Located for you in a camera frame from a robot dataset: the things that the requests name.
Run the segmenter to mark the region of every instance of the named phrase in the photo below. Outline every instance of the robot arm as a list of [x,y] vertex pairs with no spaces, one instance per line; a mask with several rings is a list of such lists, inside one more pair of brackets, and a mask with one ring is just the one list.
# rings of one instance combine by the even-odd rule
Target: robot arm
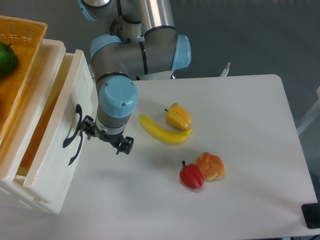
[[187,67],[190,43],[176,33],[169,0],[79,0],[79,4],[87,19],[119,15],[111,26],[116,35],[101,35],[90,47],[98,107],[95,122],[87,116],[82,130],[111,143],[117,154],[129,154],[134,140],[122,134],[138,100],[131,79]]

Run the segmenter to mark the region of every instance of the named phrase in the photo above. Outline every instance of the plastic vegetable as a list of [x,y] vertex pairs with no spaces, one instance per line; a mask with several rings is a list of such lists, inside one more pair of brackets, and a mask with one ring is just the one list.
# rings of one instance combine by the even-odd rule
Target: plastic vegetable
[[14,53],[10,44],[0,41],[0,76],[13,71],[19,63],[18,56]]
[[139,122],[141,126],[154,138],[169,144],[179,144],[185,141],[188,135],[191,133],[192,128],[188,128],[186,131],[171,132],[163,129],[152,121],[148,116],[140,114]]
[[204,180],[207,182],[221,180],[225,175],[225,166],[220,157],[204,152],[195,160]]
[[199,189],[204,184],[204,177],[202,176],[199,168],[195,164],[186,165],[185,161],[182,161],[183,168],[180,171],[181,181],[191,189]]
[[178,103],[171,105],[165,116],[165,120],[168,124],[180,130],[185,130],[187,127],[189,127],[192,121],[189,113]]

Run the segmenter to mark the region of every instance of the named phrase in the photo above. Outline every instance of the red bell pepper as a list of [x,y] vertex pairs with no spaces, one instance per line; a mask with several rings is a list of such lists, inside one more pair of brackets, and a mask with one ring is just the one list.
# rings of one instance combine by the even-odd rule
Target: red bell pepper
[[204,184],[204,177],[202,176],[200,169],[195,164],[186,165],[185,161],[182,161],[183,168],[180,171],[181,181],[190,189],[199,189]]

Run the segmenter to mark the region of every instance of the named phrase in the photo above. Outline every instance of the toy pepper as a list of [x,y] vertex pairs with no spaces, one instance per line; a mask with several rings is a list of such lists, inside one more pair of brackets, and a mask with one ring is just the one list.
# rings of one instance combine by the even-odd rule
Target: toy pepper
[[11,48],[11,43],[0,41],[0,77],[13,71],[19,64],[18,56]]
[[199,168],[195,164],[186,165],[182,161],[183,168],[180,171],[181,181],[190,189],[199,189],[204,184],[204,177],[202,176]]
[[185,130],[191,124],[191,117],[189,113],[178,103],[171,105],[170,109],[167,110],[165,120],[168,124],[179,130]]

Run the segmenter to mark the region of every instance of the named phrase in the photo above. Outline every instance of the woven basket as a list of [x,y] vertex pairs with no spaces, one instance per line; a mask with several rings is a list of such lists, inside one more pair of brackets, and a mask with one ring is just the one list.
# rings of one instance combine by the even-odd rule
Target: woven basket
[[14,71],[0,76],[0,146],[14,119],[47,27],[42,22],[0,16],[0,41],[12,44],[19,58]]

